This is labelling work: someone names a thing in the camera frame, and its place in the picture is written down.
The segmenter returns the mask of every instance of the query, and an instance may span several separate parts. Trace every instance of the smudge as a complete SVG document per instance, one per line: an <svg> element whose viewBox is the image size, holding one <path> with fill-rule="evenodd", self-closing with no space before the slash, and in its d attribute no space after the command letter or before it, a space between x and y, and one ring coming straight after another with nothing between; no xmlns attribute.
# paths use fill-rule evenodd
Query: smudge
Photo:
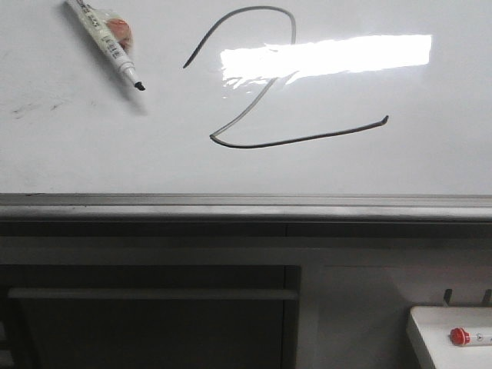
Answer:
<svg viewBox="0 0 492 369"><path fill-rule="evenodd" d="M26 115L29 111L35 110L38 105L33 102L25 105L21 105L19 108L12 110L12 114L15 115L15 119L20 119Z"/></svg>
<svg viewBox="0 0 492 369"><path fill-rule="evenodd" d="M61 106L61 105L63 105L63 103L62 103L62 102L59 102L58 104L54 104L50 110L51 110L51 111L54 111L56 108L58 108L58 107L59 107L59 106Z"/></svg>
<svg viewBox="0 0 492 369"><path fill-rule="evenodd" d="M6 52L4 52L4 54L2 55L2 60L4 60L5 58L7 58L10 53L12 52L12 50L7 50Z"/></svg>

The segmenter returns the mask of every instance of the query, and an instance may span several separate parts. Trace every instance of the marker tip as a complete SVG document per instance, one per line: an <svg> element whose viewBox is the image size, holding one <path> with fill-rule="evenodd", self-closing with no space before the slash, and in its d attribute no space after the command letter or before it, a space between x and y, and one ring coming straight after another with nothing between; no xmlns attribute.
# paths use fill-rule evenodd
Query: marker tip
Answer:
<svg viewBox="0 0 492 369"><path fill-rule="evenodd" d="M135 87L136 87L139 91L145 91L145 87L144 87L144 85L143 85L141 82L137 82L137 83L135 83Z"/></svg>

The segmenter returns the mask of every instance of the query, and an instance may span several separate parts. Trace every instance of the red marker cap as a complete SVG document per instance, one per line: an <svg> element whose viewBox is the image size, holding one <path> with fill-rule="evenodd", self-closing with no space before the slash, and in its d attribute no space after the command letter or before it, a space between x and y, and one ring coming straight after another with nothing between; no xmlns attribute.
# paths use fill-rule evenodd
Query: red marker cap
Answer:
<svg viewBox="0 0 492 369"><path fill-rule="evenodd" d="M465 344L470 343L470 334L463 328L455 328L451 330L451 342L464 346Z"/></svg>

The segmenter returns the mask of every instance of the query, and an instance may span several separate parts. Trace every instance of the white surface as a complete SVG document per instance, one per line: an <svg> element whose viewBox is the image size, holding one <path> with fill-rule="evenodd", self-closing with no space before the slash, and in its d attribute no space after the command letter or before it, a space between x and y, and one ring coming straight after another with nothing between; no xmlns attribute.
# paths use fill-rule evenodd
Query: white surface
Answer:
<svg viewBox="0 0 492 369"><path fill-rule="evenodd" d="M455 346L449 333L456 327L490 327L491 322L490 307L413 307L408 333L423 369L486 368L492 346Z"/></svg>
<svg viewBox="0 0 492 369"><path fill-rule="evenodd" d="M489 0L268 2L295 15L299 45L430 35L432 46L426 65L278 82L220 137L260 143L390 121L253 151L208 138L261 89L225 87L220 55L288 44L287 17L237 15L182 69L216 20L257 3L92 4L130 23L147 91L122 85L61 1L3 0L0 192L492 194Z"/></svg>

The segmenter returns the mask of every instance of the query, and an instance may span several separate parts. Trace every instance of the whiteboard marker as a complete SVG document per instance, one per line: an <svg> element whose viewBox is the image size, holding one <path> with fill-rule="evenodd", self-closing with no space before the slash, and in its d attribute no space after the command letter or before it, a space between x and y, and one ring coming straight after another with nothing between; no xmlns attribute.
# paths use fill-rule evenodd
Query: whiteboard marker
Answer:
<svg viewBox="0 0 492 369"><path fill-rule="evenodd" d="M457 346L484 346L492 344L492 327L455 328L450 333L451 342Z"/></svg>
<svg viewBox="0 0 492 369"><path fill-rule="evenodd" d="M120 46L113 32L98 17L96 12L85 4L84 0L67 0L67 3L77 13L78 19L84 25L86 31L98 44L102 52L105 53L116 70L122 73L138 90L144 91L145 87L135 72L135 65Z"/></svg>

